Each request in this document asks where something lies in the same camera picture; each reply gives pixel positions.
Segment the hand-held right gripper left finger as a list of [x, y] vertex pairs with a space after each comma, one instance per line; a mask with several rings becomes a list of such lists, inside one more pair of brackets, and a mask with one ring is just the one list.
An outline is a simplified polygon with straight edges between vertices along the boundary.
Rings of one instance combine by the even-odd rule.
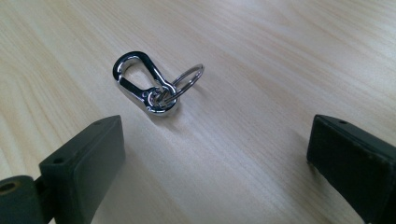
[[90, 224], [125, 161], [121, 117], [97, 120], [39, 163], [57, 224]]

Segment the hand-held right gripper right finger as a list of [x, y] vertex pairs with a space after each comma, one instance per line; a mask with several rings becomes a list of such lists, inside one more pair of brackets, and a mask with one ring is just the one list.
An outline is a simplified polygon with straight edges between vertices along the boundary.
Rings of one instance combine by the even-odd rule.
[[316, 115], [306, 158], [364, 222], [396, 224], [396, 147], [349, 122]]

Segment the silver carabiner keychain clip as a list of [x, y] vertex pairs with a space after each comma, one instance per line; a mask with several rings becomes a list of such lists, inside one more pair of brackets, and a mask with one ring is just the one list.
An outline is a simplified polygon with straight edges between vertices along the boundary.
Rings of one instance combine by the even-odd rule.
[[[136, 63], [142, 63], [149, 72], [154, 85], [148, 89], [138, 88], [125, 77], [125, 72]], [[167, 81], [150, 57], [142, 51], [131, 51], [115, 62], [112, 76], [120, 91], [148, 115], [165, 117], [177, 110], [179, 102], [173, 99], [177, 90]]]

